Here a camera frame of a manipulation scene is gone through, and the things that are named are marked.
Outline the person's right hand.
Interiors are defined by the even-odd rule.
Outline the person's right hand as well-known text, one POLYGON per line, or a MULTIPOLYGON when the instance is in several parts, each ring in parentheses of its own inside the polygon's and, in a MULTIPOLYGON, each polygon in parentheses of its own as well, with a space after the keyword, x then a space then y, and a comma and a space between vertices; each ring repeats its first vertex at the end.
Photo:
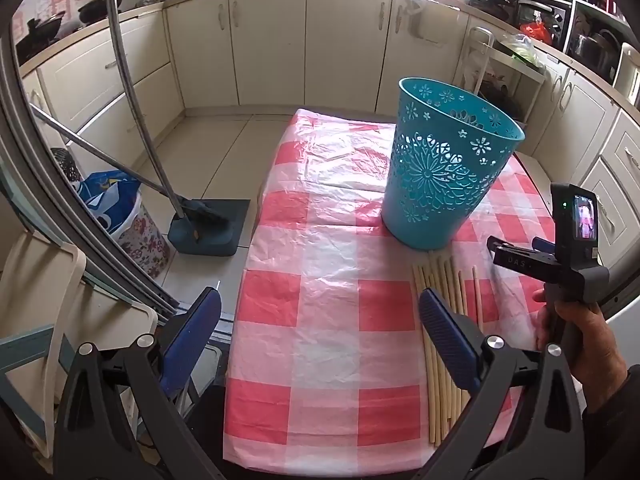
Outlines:
POLYGON ((575 354, 570 371, 582 384, 587 412, 595 413, 626 382, 627 364, 596 304, 556 300, 553 310, 567 325, 574 325, 582 333, 582 348, 575 354))

